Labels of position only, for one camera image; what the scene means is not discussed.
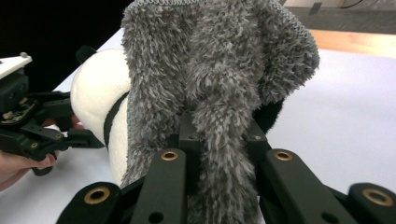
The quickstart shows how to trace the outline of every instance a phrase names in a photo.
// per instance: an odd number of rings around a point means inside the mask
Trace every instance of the stuffed animal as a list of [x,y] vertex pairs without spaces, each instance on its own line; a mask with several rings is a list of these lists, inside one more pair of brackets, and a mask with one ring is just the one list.
[[122,27],[124,49],[93,55],[71,91],[116,182],[144,175],[190,110],[204,147],[189,223],[260,223],[244,134],[253,119],[268,131],[314,75],[311,34],[276,0],[136,0]]

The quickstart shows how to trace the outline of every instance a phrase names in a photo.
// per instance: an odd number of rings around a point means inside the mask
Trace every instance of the fluffy gray fabric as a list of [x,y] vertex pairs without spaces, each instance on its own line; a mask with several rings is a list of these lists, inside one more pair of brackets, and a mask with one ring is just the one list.
[[255,108],[313,76],[311,34],[276,0],[137,0],[122,27],[132,88],[121,186],[147,172],[189,109],[205,145],[189,223],[260,223],[244,134]]

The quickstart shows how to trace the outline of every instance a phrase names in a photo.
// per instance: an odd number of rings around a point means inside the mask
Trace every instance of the black mechanical arm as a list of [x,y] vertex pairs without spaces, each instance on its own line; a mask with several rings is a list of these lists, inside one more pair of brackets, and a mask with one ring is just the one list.
[[[73,129],[69,92],[28,92],[28,77],[20,68],[0,79],[1,150],[42,161],[56,150],[70,147],[103,147],[89,130]],[[41,127],[45,119],[55,119],[60,131]],[[50,168],[33,169],[45,175]]]
[[[324,186],[298,155],[271,149],[256,122],[246,142],[267,224],[396,223],[396,195],[390,190],[359,183],[345,195]],[[146,176],[124,189],[105,182],[85,187],[57,223],[187,223],[187,197],[198,189],[200,148],[191,114],[185,113],[180,134],[154,156]]]

